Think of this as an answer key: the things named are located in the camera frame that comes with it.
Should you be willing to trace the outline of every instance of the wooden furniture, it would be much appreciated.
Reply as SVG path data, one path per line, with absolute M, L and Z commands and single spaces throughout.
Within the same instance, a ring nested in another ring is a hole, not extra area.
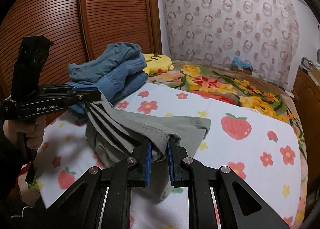
M 308 186 L 320 175 L 320 87 L 298 69 L 293 87 L 308 158 Z
M 150 8 L 156 4 L 150 0 L 16 0 L 0 22 L 0 100 L 10 94 L 18 49 L 27 35 L 41 34 L 54 42 L 40 84 L 70 81 L 68 64 L 94 60 L 110 43 L 137 43 L 145 53 L 159 52 L 158 10 Z

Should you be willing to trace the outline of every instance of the white cord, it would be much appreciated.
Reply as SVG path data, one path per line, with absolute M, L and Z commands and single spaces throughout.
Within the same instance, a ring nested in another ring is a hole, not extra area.
M 21 213 L 21 215 L 20 215 L 20 216 L 15 215 L 15 216 L 12 216 L 11 218 L 14 218 L 14 217 L 23 217 L 23 211 L 24 211 L 26 208 L 34 208 L 34 207 L 29 207 L 29 206 L 23 207 L 23 209 L 22 209 L 22 213 Z

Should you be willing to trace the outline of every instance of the white wall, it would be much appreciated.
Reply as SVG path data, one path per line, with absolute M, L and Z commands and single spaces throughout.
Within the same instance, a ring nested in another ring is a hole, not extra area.
M 300 39 L 297 47 L 296 54 L 293 57 L 288 80 L 288 91 L 292 91 L 292 87 L 296 78 L 297 70 L 300 65 L 302 57 L 307 57 L 310 60 L 316 61 L 316 53 L 320 48 L 320 36 L 317 26 L 317 20 L 312 11 L 307 5 L 299 0 L 291 0 L 295 12 L 297 14 L 299 27 L 300 27 Z M 160 14 L 160 28 L 161 28 L 161 40 L 163 54 L 169 54 L 169 45 L 167 40 L 167 32 L 165 28 L 165 15 L 163 0 L 159 2 L 159 14 Z

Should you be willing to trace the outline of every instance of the flowered blanket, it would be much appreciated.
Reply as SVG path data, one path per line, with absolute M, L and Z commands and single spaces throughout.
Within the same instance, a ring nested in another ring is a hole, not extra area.
M 296 219 L 293 221 L 293 217 L 289 217 L 287 223 L 291 228 L 299 228 L 306 206 L 307 157 L 301 122 L 292 99 L 278 87 L 244 73 L 182 61 L 173 62 L 173 65 L 173 71 L 149 77 L 148 82 L 247 107 L 291 125 L 299 141 L 301 192 Z

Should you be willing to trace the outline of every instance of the metal pivot screw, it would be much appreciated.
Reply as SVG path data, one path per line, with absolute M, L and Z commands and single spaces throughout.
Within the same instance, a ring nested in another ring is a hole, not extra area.
M 96 166 L 93 166 L 91 168 L 89 168 L 89 173 L 90 174 L 96 174 L 99 171 L 99 168 Z
M 136 158 L 135 157 L 129 157 L 129 158 L 127 158 L 127 162 L 129 163 L 129 164 L 133 164 L 133 163 L 135 163 L 137 160 L 136 160 Z
M 185 158 L 183 159 L 183 162 L 186 163 L 186 164 L 191 164 L 191 163 L 193 162 L 193 159 L 190 158 L 190 157 L 185 157 Z
M 221 168 L 221 171 L 222 171 L 223 173 L 228 174 L 228 173 L 230 173 L 231 169 L 230 169 L 228 166 L 223 166 L 223 167 Z

